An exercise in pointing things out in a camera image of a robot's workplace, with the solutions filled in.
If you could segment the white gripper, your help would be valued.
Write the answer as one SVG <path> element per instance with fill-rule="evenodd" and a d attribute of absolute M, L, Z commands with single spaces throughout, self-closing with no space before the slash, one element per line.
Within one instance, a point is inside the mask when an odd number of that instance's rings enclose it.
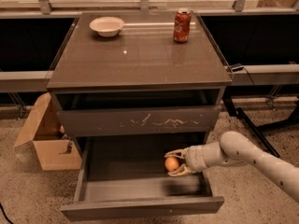
<path fill-rule="evenodd" d="M 191 175 L 194 172 L 202 172 L 207 168 L 202 146 L 191 146 L 183 149 L 176 149 L 167 152 L 166 158 L 175 157 L 186 161 L 177 168 L 177 170 L 169 172 L 169 176 Z"/>

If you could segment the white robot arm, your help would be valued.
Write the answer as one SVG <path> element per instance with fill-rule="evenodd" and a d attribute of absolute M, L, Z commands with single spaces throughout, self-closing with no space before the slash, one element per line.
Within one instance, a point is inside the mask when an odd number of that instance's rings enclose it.
<path fill-rule="evenodd" d="M 169 151 L 164 157 L 184 160 L 168 172 L 173 177 L 201 173 L 214 166 L 250 164 L 299 203 L 299 168 L 261 150 L 241 133 L 226 132 L 219 142 Z"/>

